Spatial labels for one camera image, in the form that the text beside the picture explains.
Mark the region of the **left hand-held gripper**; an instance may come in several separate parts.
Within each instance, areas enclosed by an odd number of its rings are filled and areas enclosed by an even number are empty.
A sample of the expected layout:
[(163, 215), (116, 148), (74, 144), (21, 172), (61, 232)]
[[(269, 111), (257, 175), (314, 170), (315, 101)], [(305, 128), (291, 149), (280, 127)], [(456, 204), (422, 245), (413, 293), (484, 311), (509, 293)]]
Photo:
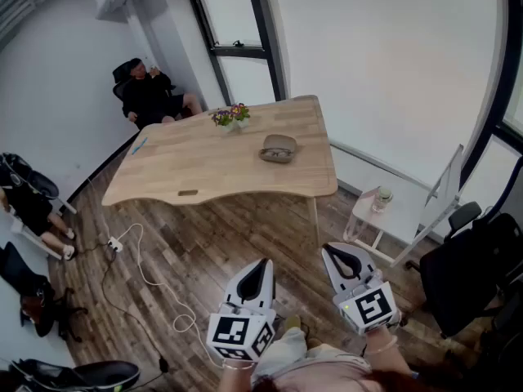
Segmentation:
[(275, 337), (274, 284), (271, 260), (242, 268), (228, 282), (219, 312), (210, 315), (207, 347), (223, 359), (258, 362)]

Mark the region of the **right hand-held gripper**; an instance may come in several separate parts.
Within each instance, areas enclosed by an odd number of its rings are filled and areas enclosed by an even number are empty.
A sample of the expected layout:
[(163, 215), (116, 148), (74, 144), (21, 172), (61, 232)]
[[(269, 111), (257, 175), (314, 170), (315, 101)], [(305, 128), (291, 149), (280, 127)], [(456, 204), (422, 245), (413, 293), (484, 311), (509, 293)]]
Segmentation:
[[(400, 324), (402, 315), (391, 285), (383, 280), (381, 270), (375, 270), (364, 249), (347, 243), (325, 243), (321, 255), (336, 293), (333, 303), (356, 334), (363, 336), (380, 327)], [(355, 278), (365, 280), (346, 289), (344, 281)]]

